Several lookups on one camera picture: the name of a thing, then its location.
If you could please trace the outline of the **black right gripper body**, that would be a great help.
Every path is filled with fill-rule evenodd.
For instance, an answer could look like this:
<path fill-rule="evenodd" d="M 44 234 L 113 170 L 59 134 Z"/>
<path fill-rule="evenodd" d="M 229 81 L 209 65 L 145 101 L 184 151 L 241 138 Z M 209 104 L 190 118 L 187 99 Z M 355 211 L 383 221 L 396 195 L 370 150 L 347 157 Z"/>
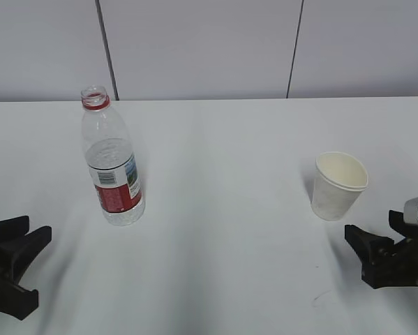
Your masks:
<path fill-rule="evenodd" d="M 373 289 L 418 287 L 418 227 L 394 243 L 393 267 L 361 268 L 361 279 Z"/>

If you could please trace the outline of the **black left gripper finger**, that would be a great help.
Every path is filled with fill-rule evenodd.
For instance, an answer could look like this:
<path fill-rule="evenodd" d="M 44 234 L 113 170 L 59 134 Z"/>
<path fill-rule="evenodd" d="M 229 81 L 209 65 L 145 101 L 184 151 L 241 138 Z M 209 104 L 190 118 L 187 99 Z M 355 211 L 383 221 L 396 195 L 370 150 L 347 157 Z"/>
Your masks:
<path fill-rule="evenodd" d="M 21 279 L 38 254 L 51 242 L 52 228 L 43 226 L 0 243 L 0 268 L 7 279 Z"/>
<path fill-rule="evenodd" d="M 29 217 L 19 216 L 16 218 L 0 221 L 0 243 L 17 239 L 29 231 Z"/>

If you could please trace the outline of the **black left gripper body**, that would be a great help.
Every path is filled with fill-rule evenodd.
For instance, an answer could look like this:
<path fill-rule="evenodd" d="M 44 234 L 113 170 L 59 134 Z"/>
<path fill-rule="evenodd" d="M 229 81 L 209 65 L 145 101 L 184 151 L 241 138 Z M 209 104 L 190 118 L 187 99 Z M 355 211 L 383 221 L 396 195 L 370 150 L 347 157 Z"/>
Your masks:
<path fill-rule="evenodd" d="M 0 313 L 24 320 L 39 307 L 37 290 L 20 286 L 21 279 L 7 279 L 0 268 Z"/>

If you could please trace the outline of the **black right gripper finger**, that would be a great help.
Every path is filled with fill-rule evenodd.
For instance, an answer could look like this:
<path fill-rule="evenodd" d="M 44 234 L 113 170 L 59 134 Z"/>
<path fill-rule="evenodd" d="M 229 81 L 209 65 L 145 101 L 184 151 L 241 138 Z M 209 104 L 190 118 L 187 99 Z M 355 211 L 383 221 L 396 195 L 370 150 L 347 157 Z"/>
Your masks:
<path fill-rule="evenodd" d="M 344 237 L 359 258 L 362 268 L 388 268 L 395 265 L 393 239 L 364 231 L 356 225 L 345 225 Z"/>
<path fill-rule="evenodd" d="M 389 210 L 389 226 L 401 236 L 409 236 L 410 226 L 404 222 L 402 212 Z"/>

